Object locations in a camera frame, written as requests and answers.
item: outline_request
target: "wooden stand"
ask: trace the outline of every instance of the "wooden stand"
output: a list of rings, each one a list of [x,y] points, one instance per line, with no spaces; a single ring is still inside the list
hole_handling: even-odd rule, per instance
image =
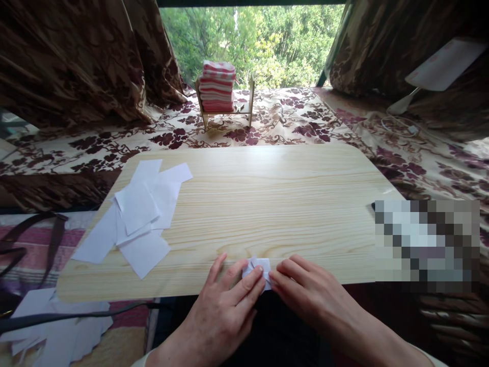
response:
[[[204,107],[202,105],[202,100],[200,99],[200,91],[199,91],[199,80],[195,81],[195,90],[197,91],[197,98],[199,100],[200,112],[202,114],[202,119],[204,120],[204,131],[207,130],[207,123],[209,121],[210,115],[249,115],[248,121],[251,127],[251,118],[253,116],[253,96],[255,94],[255,80],[253,76],[250,76],[250,100],[244,103],[244,107],[237,111],[236,108],[233,111],[222,111],[222,112],[205,112]]]

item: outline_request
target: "red and white striped towel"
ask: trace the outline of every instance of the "red and white striped towel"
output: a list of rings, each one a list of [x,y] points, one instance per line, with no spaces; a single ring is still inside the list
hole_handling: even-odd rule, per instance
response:
[[[205,112],[232,112],[234,110],[233,103],[217,103],[217,102],[209,102],[203,104]]]
[[[206,77],[204,75],[201,75],[199,77],[199,82],[200,84],[202,83],[215,83],[215,84],[220,84],[224,87],[232,87],[234,85],[234,80],[227,80],[227,79],[219,79],[219,78],[211,78],[211,77]]]
[[[203,74],[206,77],[219,78],[222,80],[235,80],[236,79],[236,72],[204,70]]]
[[[204,60],[204,70],[236,72],[236,68],[228,62],[215,63],[209,60]]]
[[[230,102],[220,102],[220,101],[202,101],[202,106],[207,111],[208,108],[220,108],[221,110],[232,110],[233,101]]]
[[[222,93],[212,93],[206,92],[201,93],[200,99],[203,101],[222,101],[222,102],[232,102],[234,101],[234,94],[222,94]]]
[[[220,78],[225,80],[236,79],[236,68],[228,62],[215,63],[204,60],[203,75],[206,77]]]
[[[204,83],[199,85],[199,92],[201,93],[206,93],[206,92],[214,92],[214,93],[221,93],[221,94],[231,94],[233,92],[233,87],[225,87],[221,84],[217,83]]]

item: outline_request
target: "pixelated area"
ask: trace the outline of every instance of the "pixelated area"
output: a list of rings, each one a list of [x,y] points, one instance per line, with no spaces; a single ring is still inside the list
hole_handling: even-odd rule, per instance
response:
[[[477,292],[479,218],[479,201],[376,201],[375,280],[409,292]]]

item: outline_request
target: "light wood tabletop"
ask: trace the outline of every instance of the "light wood tabletop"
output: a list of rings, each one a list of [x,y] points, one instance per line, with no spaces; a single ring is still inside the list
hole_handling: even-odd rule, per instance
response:
[[[138,162],[163,158],[161,170],[187,162],[170,253],[139,280],[112,248],[100,265],[70,260],[58,281],[68,302],[198,294],[215,258],[268,257],[272,269],[295,253],[342,284],[373,282],[375,200],[403,200],[356,148],[343,143],[160,150],[131,158],[88,228],[130,181]]]

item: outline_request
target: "person's left hand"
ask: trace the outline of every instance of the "person's left hand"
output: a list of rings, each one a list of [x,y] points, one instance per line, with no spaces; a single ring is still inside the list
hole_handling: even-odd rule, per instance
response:
[[[215,260],[187,318],[148,356],[146,366],[218,366],[250,334],[256,315],[252,308],[265,287],[263,268],[256,267],[231,288],[248,260],[235,262],[217,281],[225,258],[226,253]]]

